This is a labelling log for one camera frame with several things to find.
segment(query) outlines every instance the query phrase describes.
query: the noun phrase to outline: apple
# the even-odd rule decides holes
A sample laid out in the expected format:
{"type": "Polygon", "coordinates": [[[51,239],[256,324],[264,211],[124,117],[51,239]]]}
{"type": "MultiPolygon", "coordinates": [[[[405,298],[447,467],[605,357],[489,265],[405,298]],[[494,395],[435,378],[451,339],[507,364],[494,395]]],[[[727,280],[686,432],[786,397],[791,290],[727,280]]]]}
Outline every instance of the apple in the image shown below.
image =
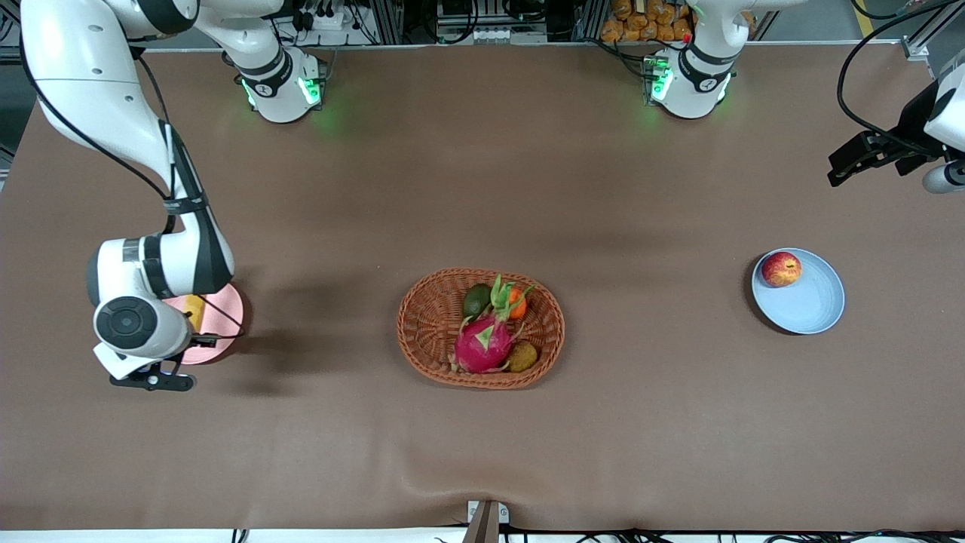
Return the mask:
{"type": "Polygon", "coordinates": [[[772,287],[786,287],[801,278],[801,261],[787,251],[772,254],[760,267],[764,280],[772,287]]]}

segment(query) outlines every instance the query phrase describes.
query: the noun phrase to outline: bread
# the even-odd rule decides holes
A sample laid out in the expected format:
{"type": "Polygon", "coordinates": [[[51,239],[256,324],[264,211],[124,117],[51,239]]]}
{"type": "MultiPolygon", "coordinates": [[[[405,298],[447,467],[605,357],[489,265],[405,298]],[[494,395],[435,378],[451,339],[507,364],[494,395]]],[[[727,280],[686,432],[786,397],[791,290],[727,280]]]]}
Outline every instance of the bread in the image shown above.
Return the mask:
{"type": "Polygon", "coordinates": [[[641,40],[653,40],[657,37],[657,23],[651,21],[647,27],[640,31],[641,40]]]}
{"type": "Polygon", "coordinates": [[[747,20],[747,35],[753,38],[754,33],[758,30],[758,19],[751,12],[741,12],[740,14],[744,15],[744,19],[747,20]]]}
{"type": "Polygon", "coordinates": [[[613,0],[611,7],[613,8],[613,15],[619,20],[626,20],[627,17],[633,15],[633,5],[630,0],[613,0]]]}
{"type": "Polygon", "coordinates": [[[600,30],[600,39],[604,42],[613,43],[619,42],[620,37],[623,36],[623,23],[616,19],[609,19],[603,23],[603,29],[600,30]]]}
{"type": "Polygon", "coordinates": [[[670,24],[674,20],[676,9],[663,3],[663,0],[649,0],[647,18],[657,24],[670,24]]]}
{"type": "Polygon", "coordinates": [[[627,30],[636,30],[640,32],[641,30],[647,28],[647,16],[644,14],[633,14],[626,20],[627,30]]]}
{"type": "Polygon", "coordinates": [[[672,42],[674,40],[674,29],[669,24],[657,25],[657,40],[661,42],[672,42]]]}
{"type": "Polygon", "coordinates": [[[677,19],[674,21],[672,28],[674,29],[674,40],[678,42],[690,35],[690,23],[687,22],[687,19],[677,19]]]}

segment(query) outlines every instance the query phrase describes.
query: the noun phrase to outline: pink plate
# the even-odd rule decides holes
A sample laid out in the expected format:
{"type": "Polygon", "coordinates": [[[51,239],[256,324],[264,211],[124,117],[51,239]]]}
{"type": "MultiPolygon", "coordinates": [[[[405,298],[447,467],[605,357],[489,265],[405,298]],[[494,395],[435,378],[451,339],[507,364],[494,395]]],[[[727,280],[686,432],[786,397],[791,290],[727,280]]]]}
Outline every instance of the pink plate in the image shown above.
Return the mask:
{"type": "MultiPolygon", "coordinates": [[[[184,296],[179,296],[165,300],[165,302],[178,311],[183,311],[184,298],[184,296]]],[[[214,294],[206,295],[205,298],[223,309],[225,313],[231,315],[236,321],[240,323],[243,322],[244,307],[241,303],[241,295],[231,283],[228,283],[228,286],[214,294]]],[[[235,335],[238,333],[238,325],[219,313],[215,308],[210,305],[205,305],[205,313],[201,318],[201,333],[235,335]]],[[[219,339],[214,347],[191,347],[187,351],[184,351],[184,358],[181,360],[181,363],[202,364],[214,360],[221,356],[221,354],[231,346],[232,342],[234,342],[233,339],[219,339]]]]}

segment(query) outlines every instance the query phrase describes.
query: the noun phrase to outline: wicker basket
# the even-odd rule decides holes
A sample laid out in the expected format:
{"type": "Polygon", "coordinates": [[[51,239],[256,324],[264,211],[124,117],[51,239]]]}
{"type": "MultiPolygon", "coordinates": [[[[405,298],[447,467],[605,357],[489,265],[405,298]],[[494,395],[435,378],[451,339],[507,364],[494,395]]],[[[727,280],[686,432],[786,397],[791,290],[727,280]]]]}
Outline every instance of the wicker basket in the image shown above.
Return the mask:
{"type": "MultiPolygon", "coordinates": [[[[419,373],[447,385],[508,390],[529,386],[546,374],[563,347],[564,322],[560,305],[545,287],[529,277],[503,273],[520,288],[534,285],[526,296],[521,339],[532,343],[539,353],[537,363],[522,373],[471,374],[455,372],[449,364],[455,337],[462,321],[462,299],[473,285],[491,285],[496,271],[448,268],[413,286],[399,308],[397,333],[402,352],[419,373]]],[[[516,322],[510,322],[515,331],[516,322]]]]}

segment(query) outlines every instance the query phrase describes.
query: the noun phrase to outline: light blue plate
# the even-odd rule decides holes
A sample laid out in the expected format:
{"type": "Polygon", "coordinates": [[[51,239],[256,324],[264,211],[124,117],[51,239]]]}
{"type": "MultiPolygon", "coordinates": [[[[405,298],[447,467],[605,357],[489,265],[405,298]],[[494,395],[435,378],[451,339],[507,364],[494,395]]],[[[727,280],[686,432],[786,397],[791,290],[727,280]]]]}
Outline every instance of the light blue plate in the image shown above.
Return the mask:
{"type": "Polygon", "coordinates": [[[823,258],[804,249],[775,249],[760,257],[751,278],[751,291],[760,310],[775,325],[794,333],[821,333],[844,313],[844,285],[823,258]],[[787,251],[801,261],[801,278],[786,287],[772,287],[760,268],[772,254],[787,251]]]}

